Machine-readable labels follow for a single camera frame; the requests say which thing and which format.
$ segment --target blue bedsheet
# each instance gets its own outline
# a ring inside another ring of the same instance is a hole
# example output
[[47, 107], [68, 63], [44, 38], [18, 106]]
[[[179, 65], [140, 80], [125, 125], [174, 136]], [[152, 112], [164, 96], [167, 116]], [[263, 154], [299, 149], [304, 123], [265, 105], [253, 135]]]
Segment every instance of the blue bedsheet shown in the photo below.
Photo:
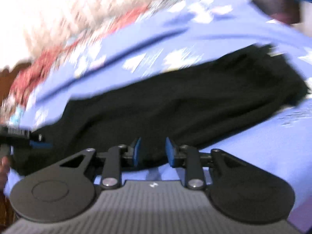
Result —
[[[217, 59], [251, 44], [272, 43], [307, 83], [312, 78], [312, 39], [272, 20], [248, 0], [184, 0], [170, 9], [77, 50], [40, 85], [21, 127], [58, 120], [70, 98], [91, 97], [152, 75]], [[295, 207], [312, 194], [312, 101], [206, 148], [221, 148], [288, 181]], [[123, 179], [174, 180], [183, 170], [168, 164]], [[5, 193], [20, 177], [11, 170]]]

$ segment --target circular cover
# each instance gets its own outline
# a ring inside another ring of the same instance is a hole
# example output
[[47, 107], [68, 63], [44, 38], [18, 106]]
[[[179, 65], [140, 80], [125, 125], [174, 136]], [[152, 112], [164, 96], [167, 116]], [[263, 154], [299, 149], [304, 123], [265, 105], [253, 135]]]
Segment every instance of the circular cover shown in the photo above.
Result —
[[244, 223], [268, 224], [286, 219], [294, 205], [294, 191], [284, 180], [255, 168], [231, 169], [213, 182], [209, 196], [215, 207]]
[[70, 219], [92, 203], [93, 184], [74, 168], [34, 173], [17, 183], [10, 202], [16, 213], [30, 221], [51, 223]]

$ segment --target white logo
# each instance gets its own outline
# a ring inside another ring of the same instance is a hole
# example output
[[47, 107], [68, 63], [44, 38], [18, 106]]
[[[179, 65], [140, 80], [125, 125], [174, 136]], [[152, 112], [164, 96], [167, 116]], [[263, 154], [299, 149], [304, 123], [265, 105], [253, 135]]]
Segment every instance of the white logo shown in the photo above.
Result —
[[149, 184], [150, 187], [152, 188], [155, 188], [155, 187], [158, 187], [158, 184], [156, 182], [152, 183], [152, 184]]

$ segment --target black device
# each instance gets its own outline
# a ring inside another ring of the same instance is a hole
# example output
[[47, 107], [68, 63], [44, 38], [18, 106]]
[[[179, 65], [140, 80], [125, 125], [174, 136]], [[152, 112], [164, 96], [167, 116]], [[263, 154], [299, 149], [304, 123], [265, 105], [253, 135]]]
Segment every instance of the black device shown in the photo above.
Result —
[[136, 166], [139, 148], [140, 139], [106, 153], [86, 149], [25, 177], [10, 195], [19, 220], [4, 233], [299, 233], [286, 220], [294, 191], [271, 173], [220, 149], [200, 153], [167, 138], [169, 164], [185, 168], [184, 182], [122, 184], [121, 168]]

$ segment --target black cloth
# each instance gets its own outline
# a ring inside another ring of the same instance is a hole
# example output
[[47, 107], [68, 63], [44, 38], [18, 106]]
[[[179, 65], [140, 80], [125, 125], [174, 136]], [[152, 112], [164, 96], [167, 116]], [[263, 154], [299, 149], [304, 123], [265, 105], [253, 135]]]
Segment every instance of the black cloth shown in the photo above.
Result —
[[149, 168], [167, 162], [168, 136], [200, 149], [264, 121], [307, 94], [302, 78], [282, 55], [269, 56], [269, 48], [249, 46], [212, 62], [71, 100], [58, 122], [36, 131], [54, 148], [16, 158], [13, 168], [25, 175], [83, 149], [105, 152], [136, 137], [142, 138], [139, 167]]

